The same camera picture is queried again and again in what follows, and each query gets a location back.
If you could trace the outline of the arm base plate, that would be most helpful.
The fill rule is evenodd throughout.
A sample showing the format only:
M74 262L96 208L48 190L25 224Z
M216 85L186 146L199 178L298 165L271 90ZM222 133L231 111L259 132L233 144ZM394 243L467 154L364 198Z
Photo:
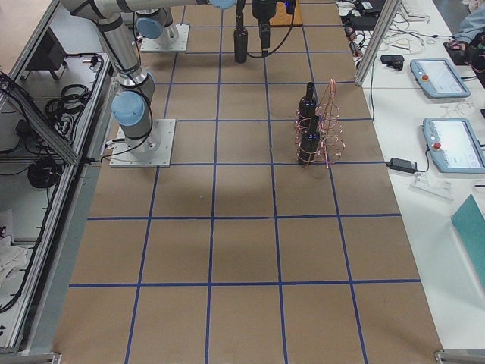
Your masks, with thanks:
M175 53L187 50L189 24L171 24L169 27L153 26L143 35L141 52Z
M155 119L152 131L141 144L141 140L125 139L122 128L117 130L117 138L124 139L114 145L109 165L112 168L169 168L175 134L175 119Z

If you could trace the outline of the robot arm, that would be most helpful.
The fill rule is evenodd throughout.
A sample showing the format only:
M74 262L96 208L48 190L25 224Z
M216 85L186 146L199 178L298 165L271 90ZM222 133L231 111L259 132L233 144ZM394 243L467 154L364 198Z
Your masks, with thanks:
M286 35L279 45L273 50L269 50L271 45L271 24L270 20L277 13L277 3L280 0L254 0L252 1L252 15L258 21L259 39L261 42L261 55L255 56L257 59L264 59L274 54L287 40L294 27L296 1L281 1L284 3L285 11L291 16L291 22Z
M171 41L164 32L173 30L172 7L183 5L210 5L225 10L235 1L63 1L62 5L74 17L94 24L102 49L108 54L117 71L115 97L111 112L124 132L126 154L143 155L154 152L160 142L154 131L155 122L151 100L155 80L142 66L138 55L136 37L128 30L123 13L137 18L136 26L143 22L155 22L155 34L145 38Z

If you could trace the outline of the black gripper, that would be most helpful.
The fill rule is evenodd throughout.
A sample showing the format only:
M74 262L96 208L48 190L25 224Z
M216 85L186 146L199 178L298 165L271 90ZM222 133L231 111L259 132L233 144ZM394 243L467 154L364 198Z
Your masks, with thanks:
M236 1L236 29L244 29L244 7L245 0ZM261 56L269 54L271 46L271 25L270 19L277 11L276 0L252 0L252 15L258 20L259 38L261 42Z

